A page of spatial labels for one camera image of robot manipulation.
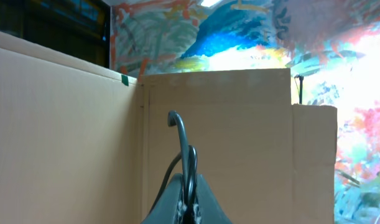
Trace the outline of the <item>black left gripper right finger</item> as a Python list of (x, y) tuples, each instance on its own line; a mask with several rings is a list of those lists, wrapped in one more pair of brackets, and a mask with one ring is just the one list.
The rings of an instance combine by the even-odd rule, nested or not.
[(201, 174), (197, 175), (196, 221), (200, 224), (232, 224)]

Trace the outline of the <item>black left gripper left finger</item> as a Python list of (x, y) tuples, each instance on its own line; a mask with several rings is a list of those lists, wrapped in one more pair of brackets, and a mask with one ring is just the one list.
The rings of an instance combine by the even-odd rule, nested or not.
[(182, 201), (182, 174), (174, 174), (162, 196), (141, 224), (178, 224), (178, 205)]

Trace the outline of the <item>green tape piece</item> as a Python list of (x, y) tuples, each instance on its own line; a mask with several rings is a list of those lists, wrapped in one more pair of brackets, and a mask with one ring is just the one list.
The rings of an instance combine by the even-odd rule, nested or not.
[(121, 75), (121, 82), (128, 86), (129, 85), (129, 79), (128, 79), (128, 76), (127, 75)]

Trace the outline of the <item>black stand pole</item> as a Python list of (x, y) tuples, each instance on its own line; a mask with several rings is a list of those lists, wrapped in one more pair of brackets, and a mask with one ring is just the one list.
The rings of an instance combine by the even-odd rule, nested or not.
[(298, 94), (299, 94), (299, 104), (302, 104), (303, 103), (304, 76), (296, 75), (294, 78), (299, 81), (299, 83), (297, 83), (297, 90), (298, 90)]

